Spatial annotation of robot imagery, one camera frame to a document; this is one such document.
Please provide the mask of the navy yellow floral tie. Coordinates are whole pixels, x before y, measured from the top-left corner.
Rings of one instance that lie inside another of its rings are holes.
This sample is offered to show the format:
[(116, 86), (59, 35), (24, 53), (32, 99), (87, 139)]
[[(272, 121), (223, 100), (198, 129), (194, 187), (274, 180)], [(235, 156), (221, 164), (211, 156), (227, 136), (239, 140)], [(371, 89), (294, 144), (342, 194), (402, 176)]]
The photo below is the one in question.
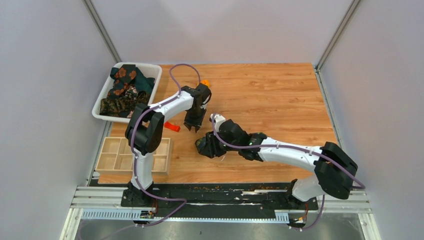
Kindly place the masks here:
[(195, 141), (197, 152), (205, 157), (211, 157), (211, 142), (208, 136), (204, 136)]

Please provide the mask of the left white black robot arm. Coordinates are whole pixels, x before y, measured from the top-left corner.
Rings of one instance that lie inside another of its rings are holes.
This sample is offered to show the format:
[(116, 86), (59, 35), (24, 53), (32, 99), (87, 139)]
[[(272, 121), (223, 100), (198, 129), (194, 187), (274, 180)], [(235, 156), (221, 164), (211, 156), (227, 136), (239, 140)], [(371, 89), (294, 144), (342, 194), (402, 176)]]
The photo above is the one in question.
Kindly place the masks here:
[(153, 184), (152, 168), (154, 152), (162, 141), (165, 122), (185, 112), (184, 126), (198, 131), (206, 114), (206, 106), (212, 92), (205, 84), (197, 87), (183, 86), (171, 97), (158, 103), (136, 106), (127, 125), (125, 137), (133, 155), (133, 174), (128, 184), (128, 196), (140, 206), (149, 206), (153, 193), (148, 188)]

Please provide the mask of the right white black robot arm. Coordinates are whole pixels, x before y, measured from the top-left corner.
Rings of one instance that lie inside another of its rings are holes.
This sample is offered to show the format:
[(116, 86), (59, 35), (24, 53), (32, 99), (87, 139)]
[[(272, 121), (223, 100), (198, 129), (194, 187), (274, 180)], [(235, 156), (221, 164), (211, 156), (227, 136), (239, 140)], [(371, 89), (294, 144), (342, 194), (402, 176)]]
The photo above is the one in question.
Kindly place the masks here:
[(320, 195), (346, 200), (358, 170), (357, 164), (335, 143), (303, 146), (275, 140), (262, 132), (247, 133), (229, 120), (213, 120), (213, 129), (195, 142), (198, 153), (208, 158), (237, 152), (249, 161), (278, 162), (302, 168), (313, 175), (294, 179), (285, 194), (286, 204), (298, 209)]

